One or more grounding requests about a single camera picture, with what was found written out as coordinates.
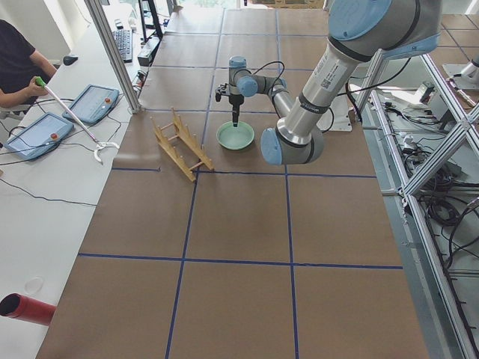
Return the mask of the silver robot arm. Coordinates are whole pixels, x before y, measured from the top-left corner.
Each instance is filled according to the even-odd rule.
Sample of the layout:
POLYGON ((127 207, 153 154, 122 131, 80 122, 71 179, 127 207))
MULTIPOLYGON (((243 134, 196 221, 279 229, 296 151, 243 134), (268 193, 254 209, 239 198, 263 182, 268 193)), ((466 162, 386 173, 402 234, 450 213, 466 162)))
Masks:
POLYGON ((280 118, 261 135, 263 158, 271 165, 307 164, 324 148, 318 121, 356 67, 380 49, 390 59, 433 51, 441 18, 441 1, 335 1, 326 50, 297 98, 290 97, 281 78, 253 74, 244 57, 233 56, 228 83, 217 87, 216 100, 229 99, 233 122, 238 123, 246 97, 267 95, 280 118))

